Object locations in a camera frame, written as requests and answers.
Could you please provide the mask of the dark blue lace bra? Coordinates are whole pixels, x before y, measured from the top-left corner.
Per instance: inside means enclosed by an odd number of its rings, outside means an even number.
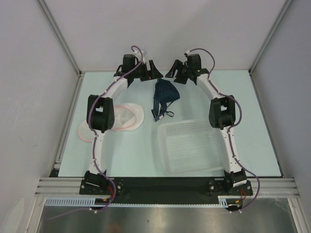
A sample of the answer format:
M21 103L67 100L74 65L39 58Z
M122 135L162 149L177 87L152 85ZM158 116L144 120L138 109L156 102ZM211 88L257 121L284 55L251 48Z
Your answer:
M155 84L153 109L151 110L154 121L161 120L165 114L174 117L174 112L168 111L168 107L179 99L180 94L170 81L158 79Z

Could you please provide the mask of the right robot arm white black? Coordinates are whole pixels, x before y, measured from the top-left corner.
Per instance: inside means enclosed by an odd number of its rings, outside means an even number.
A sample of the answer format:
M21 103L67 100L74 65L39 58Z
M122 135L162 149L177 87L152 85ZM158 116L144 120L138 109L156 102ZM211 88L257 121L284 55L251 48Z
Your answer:
M202 67L199 54L194 51L205 51L212 59L211 69ZM212 128L217 129L226 149L224 164L224 189L230 195L237 194L247 183L246 171L240 163L234 138L234 128L242 120L242 108L233 95L226 95L212 82L211 73L216 62L213 55L202 48L189 50L185 53L187 60L175 60L166 78L174 78L174 82L186 84L188 80L194 82L210 99L208 120Z

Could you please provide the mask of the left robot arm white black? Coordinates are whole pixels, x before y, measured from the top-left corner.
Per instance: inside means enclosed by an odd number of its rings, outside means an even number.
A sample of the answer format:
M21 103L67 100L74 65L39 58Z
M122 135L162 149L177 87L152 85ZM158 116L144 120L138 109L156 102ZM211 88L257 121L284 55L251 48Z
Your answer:
M144 59L139 61L136 55L126 54L108 88L100 95L88 97L86 121L93 133L92 158L82 179L79 194L103 194L107 189L113 188L113 182L106 175L106 166L102 156L103 141L115 123L113 99L127 89L134 79L140 79L143 82L162 77L153 60L149 60L147 65Z

